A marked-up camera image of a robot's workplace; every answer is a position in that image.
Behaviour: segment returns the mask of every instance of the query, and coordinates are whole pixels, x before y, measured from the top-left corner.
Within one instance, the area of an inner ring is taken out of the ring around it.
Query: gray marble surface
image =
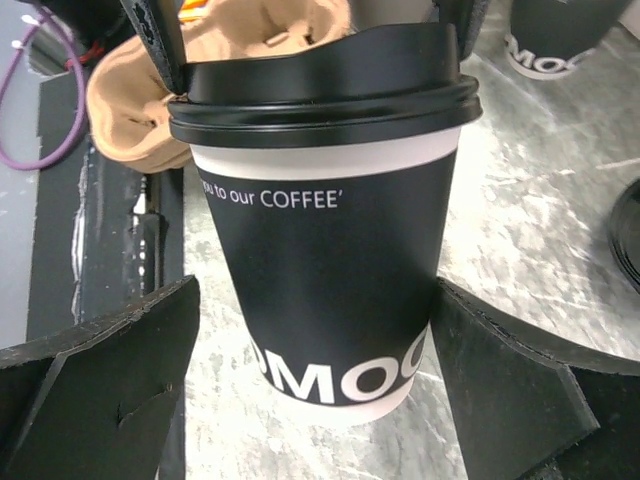
[[[589,347],[640,360],[640,297],[617,271],[604,224],[640,175],[640,45],[614,28],[579,73],[541,83],[508,66],[494,1],[465,73],[483,118],[465,127],[440,274],[505,311]],[[187,270],[202,325],[187,376],[191,480],[465,480],[428,341],[409,398],[340,431],[275,414],[260,378],[204,195],[186,171]]]

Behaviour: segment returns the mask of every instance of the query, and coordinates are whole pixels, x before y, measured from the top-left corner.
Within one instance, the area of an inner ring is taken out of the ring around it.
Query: purple wire
[[[9,158],[9,156],[5,153],[2,145],[0,145],[0,162],[4,163],[6,166],[13,168],[15,170],[40,170],[46,167],[50,167],[54,163],[62,160],[64,156],[68,153],[71,147],[75,144],[79,135],[82,133],[82,127],[84,124],[84,118],[86,113],[85,106],[85,90],[86,90],[86,82],[84,79],[84,74],[82,71],[82,63],[78,58],[78,54],[75,51],[73,40],[69,38],[69,36],[64,32],[62,27],[58,25],[58,23],[51,18],[52,13],[42,7],[36,6],[36,11],[40,14],[40,18],[38,19],[39,25],[34,25],[25,34],[22,39],[22,47],[16,49],[16,52],[11,60],[11,64],[9,65],[9,69],[5,73],[4,77],[0,83],[0,107],[2,106],[2,101],[4,100],[4,96],[7,93],[7,89],[9,88],[9,83],[11,78],[13,77],[16,68],[24,54],[24,50],[28,44],[28,42],[33,38],[36,34],[40,25],[43,23],[49,24],[49,26],[53,29],[53,31],[60,37],[64,49],[67,52],[69,59],[71,60],[71,64],[73,66],[73,72],[76,77],[76,84],[78,85],[78,105],[76,109],[76,117],[73,120],[73,125],[67,134],[67,137],[63,140],[58,148],[56,148],[49,155],[44,157],[41,160],[32,163],[22,163],[16,162]]]

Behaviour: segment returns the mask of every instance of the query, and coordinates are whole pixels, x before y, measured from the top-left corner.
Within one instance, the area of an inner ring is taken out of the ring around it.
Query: purple cable
[[[62,27],[58,25],[58,23],[51,18],[52,13],[42,7],[35,7],[36,11],[40,14],[40,18],[38,19],[38,25],[34,25],[25,34],[22,39],[22,47],[16,49],[16,52],[11,60],[11,64],[9,65],[9,69],[5,73],[4,77],[1,80],[0,84],[0,107],[2,106],[2,101],[4,100],[4,96],[7,93],[7,89],[9,88],[9,82],[13,77],[13,74],[18,67],[20,59],[24,53],[26,45],[36,34],[38,29],[43,23],[48,23],[49,26],[53,29],[53,31],[60,37],[64,49],[71,60],[71,64],[73,66],[73,73],[76,77],[76,84],[78,85],[78,105],[76,110],[76,117],[73,120],[73,125],[67,134],[67,137],[60,144],[58,148],[56,148],[53,152],[47,155],[45,158],[38,160],[32,163],[21,163],[16,162],[9,158],[9,156],[5,153],[2,145],[0,145],[0,162],[4,163],[6,166],[13,168],[15,170],[40,170],[46,167],[50,167],[54,163],[62,160],[64,156],[68,153],[70,148],[74,145],[79,135],[82,133],[82,126],[84,123],[86,106],[85,106],[85,90],[86,90],[86,82],[84,79],[84,74],[82,71],[82,64],[80,63],[80,59],[78,58],[78,54],[75,51],[73,40],[69,38],[69,36],[64,32]]]

